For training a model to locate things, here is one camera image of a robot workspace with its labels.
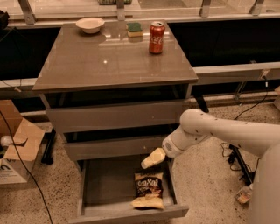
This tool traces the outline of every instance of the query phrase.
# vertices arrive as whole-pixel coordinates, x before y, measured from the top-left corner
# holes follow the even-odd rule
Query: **white bowl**
[[[96,33],[103,26],[105,21],[99,17],[84,17],[76,22],[76,25],[85,33]]]

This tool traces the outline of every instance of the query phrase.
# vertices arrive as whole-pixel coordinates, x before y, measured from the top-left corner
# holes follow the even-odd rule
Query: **cardboard box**
[[[278,93],[278,97],[274,100],[274,105],[280,110],[280,87],[275,90]]]
[[[0,101],[0,111],[10,126],[17,145],[17,151],[25,166],[31,172],[45,132],[35,124],[24,119],[10,100]],[[0,115],[0,137],[10,132]],[[26,183],[29,173],[22,165],[14,145],[10,145],[0,161],[0,184]]]

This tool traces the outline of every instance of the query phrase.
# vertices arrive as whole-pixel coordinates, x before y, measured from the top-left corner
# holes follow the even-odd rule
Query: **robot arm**
[[[175,158],[209,137],[217,137],[262,159],[255,174],[248,223],[280,223],[280,125],[219,119],[201,110],[188,109],[180,117],[179,127],[163,141],[162,149],[152,152],[142,167],[160,163],[165,155]]]
[[[163,149],[168,157],[175,158],[189,146],[212,136],[261,158],[280,141],[280,126],[219,119],[198,109],[188,109],[180,117],[180,126],[163,141]]]

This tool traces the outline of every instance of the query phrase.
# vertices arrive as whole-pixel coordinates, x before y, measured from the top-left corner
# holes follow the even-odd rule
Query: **snack bag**
[[[131,205],[137,208],[165,209],[162,179],[162,172],[135,173],[136,198],[131,202]]]

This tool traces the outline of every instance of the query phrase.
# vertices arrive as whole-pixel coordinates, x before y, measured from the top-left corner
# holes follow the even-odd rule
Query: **open drawer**
[[[159,164],[164,173],[164,210],[135,209],[130,203],[136,197],[134,173],[141,170],[146,156],[98,158],[84,161],[78,217],[70,223],[142,223],[183,217],[188,206],[178,203],[173,184],[171,163]]]

